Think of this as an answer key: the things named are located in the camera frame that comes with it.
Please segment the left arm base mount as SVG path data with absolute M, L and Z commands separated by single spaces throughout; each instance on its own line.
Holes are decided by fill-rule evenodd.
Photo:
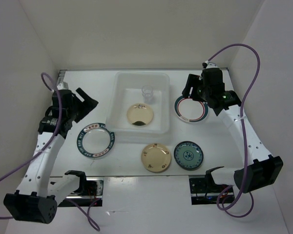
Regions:
M 69 202 L 69 200 L 82 208 L 88 207 L 93 202 L 93 207 L 101 207 L 103 204 L 104 180 L 103 177 L 87 177 L 87 185 L 83 193 L 80 195 L 76 193 L 69 194 L 60 203 L 59 207 L 74 207 L 74 204 Z

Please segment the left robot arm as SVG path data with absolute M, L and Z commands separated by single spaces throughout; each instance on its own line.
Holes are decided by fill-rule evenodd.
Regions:
M 6 194 L 3 203 L 17 221 L 49 224 L 58 205 L 66 197 L 87 191 L 85 172 L 69 170 L 54 184 L 49 179 L 57 155 L 73 122 L 88 115 L 98 102 L 81 88 L 54 91 L 52 105 L 46 110 L 38 128 L 37 146 L 33 160 L 16 191 Z

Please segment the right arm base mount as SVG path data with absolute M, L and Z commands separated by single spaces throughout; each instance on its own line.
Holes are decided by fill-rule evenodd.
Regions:
M 215 205 L 218 195 L 227 185 L 208 186 L 203 175 L 190 176 L 189 187 L 192 205 Z

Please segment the small cream bowl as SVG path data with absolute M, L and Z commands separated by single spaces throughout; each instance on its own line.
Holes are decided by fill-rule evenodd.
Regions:
M 134 126 L 145 126 L 153 120 L 153 109 L 145 103 L 136 103 L 129 107 L 126 117 Z

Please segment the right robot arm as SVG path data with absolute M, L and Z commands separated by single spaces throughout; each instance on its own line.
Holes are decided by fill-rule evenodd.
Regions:
M 224 166 L 207 171 L 205 188 L 217 191 L 222 184 L 236 186 L 246 194 L 274 184 L 284 163 L 263 145 L 242 108 L 242 102 L 233 90 L 226 90 L 223 72 L 218 68 L 204 70 L 201 75 L 189 74 L 184 98 L 207 104 L 222 120 L 237 145 L 244 166 L 230 169 Z

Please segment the clear plastic cup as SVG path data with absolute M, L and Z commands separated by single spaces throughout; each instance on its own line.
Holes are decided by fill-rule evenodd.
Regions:
M 142 87 L 142 96 L 146 104 L 152 104 L 154 102 L 154 89 L 150 85 Z

